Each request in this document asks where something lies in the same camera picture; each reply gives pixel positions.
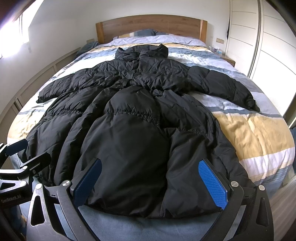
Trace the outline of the black puffer down coat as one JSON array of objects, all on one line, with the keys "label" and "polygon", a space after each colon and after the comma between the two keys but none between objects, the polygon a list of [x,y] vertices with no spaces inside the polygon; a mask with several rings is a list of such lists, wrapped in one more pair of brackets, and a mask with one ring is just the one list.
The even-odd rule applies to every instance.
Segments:
[{"label": "black puffer down coat", "polygon": [[143,218],[181,218],[218,210],[198,165],[209,160],[229,181],[253,188],[218,120],[197,91],[258,111],[250,91],[228,75],[168,58],[164,45],[119,48],[111,61],[57,79],[39,94],[52,100],[27,135],[22,162],[47,152],[38,174],[61,184],[102,161],[87,199],[94,209]]}]

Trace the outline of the striped duvet cover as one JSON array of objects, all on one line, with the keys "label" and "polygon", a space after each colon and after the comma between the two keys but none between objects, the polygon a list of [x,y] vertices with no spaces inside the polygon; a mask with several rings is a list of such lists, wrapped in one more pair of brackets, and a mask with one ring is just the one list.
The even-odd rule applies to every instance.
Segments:
[{"label": "striped duvet cover", "polygon": [[[258,111],[244,109],[220,97],[191,91],[218,120],[233,145],[239,163],[254,185],[263,185],[272,197],[292,167],[295,145],[292,134],[268,97],[248,77],[208,50],[200,40],[179,36],[116,39],[80,55],[50,78],[27,102],[10,126],[7,141],[25,138],[41,120],[53,101],[38,103],[40,92],[53,81],[114,59],[117,49],[140,45],[164,45],[168,58],[186,66],[199,66],[228,75],[243,84],[253,96]],[[116,215],[86,205],[85,218],[102,240],[198,240],[215,220],[216,212],[181,218],[143,218]]]}]

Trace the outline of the window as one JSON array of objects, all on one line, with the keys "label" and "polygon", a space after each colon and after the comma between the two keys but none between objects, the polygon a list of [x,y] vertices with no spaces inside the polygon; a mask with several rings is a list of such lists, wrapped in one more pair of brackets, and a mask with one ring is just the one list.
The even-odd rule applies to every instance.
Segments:
[{"label": "window", "polygon": [[1,58],[14,56],[23,44],[29,42],[29,26],[38,8],[39,5],[36,8],[32,4],[15,21],[1,28]]}]

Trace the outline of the teal cloth beside bed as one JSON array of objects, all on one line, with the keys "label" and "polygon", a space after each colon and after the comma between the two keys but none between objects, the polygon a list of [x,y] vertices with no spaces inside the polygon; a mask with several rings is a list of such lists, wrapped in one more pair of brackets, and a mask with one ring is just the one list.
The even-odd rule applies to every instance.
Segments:
[{"label": "teal cloth beside bed", "polygon": [[80,55],[92,50],[93,48],[97,47],[99,45],[99,42],[93,41],[85,44],[83,47],[79,49],[79,51],[76,53],[75,58],[79,57]]}]

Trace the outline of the wooden nightstand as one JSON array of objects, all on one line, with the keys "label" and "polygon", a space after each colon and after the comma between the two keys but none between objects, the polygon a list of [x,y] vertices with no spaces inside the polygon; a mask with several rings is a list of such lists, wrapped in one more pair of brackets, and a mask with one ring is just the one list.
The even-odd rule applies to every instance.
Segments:
[{"label": "wooden nightstand", "polygon": [[235,61],[226,55],[221,55],[221,58],[227,61],[232,67],[235,67]]}]

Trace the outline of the items on nightstand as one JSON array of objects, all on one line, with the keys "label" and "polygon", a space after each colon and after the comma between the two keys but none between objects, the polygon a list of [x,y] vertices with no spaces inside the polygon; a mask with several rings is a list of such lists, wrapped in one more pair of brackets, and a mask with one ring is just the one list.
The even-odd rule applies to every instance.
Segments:
[{"label": "items on nightstand", "polygon": [[223,54],[223,51],[221,49],[217,48],[217,47],[210,46],[209,50],[212,51],[213,53],[217,54],[217,55],[222,55]]}]

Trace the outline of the white sliding wardrobe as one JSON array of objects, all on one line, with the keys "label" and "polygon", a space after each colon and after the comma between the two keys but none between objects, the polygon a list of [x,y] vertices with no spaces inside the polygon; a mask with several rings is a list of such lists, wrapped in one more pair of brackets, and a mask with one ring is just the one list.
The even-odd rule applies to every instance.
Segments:
[{"label": "white sliding wardrobe", "polygon": [[295,97],[295,35],[267,1],[230,1],[226,54],[287,113]]}]

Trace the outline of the striped blue pillow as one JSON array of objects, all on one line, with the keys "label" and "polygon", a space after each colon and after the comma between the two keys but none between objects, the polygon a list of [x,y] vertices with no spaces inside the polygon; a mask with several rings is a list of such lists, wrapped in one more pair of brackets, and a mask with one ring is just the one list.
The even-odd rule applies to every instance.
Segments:
[{"label": "striped blue pillow", "polygon": [[144,30],[138,30],[131,33],[122,34],[119,36],[113,37],[112,40],[115,39],[121,39],[121,38],[129,38],[129,37],[149,37],[149,36],[155,36],[156,32],[153,29],[144,29]]}]

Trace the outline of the wooden headboard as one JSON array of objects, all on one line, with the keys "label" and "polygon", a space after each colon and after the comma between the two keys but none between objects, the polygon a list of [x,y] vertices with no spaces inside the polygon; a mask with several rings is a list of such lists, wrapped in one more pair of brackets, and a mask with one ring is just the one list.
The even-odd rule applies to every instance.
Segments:
[{"label": "wooden headboard", "polygon": [[115,36],[144,29],[192,37],[206,42],[208,22],[176,15],[136,15],[99,22],[95,27],[97,39],[101,44],[111,42]]}]

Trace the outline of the dark blue pillow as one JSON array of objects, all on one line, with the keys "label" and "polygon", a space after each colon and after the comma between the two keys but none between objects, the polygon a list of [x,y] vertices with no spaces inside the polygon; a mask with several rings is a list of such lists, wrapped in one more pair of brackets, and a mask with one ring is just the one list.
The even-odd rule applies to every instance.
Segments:
[{"label": "dark blue pillow", "polygon": [[170,33],[165,33],[165,32],[155,32],[155,36],[160,36],[160,35],[175,36],[174,34],[170,34]]}]

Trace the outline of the beige low wall cabinet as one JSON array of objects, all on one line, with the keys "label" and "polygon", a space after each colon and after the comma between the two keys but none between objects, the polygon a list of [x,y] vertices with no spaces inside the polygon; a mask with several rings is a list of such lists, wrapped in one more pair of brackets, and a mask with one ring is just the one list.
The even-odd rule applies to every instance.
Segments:
[{"label": "beige low wall cabinet", "polygon": [[34,75],[1,111],[1,142],[6,142],[9,128],[24,105],[54,74],[74,60],[80,48],[63,55]]}]

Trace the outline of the wall switch plate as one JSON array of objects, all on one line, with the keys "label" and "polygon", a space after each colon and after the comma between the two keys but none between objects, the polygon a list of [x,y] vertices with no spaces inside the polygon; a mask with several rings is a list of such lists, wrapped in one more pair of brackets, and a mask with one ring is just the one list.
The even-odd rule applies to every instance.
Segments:
[{"label": "wall switch plate", "polygon": [[216,42],[217,42],[217,43],[220,43],[220,44],[224,44],[224,40],[223,40],[223,39],[219,39],[219,38],[217,38],[217,39],[216,39]]}]

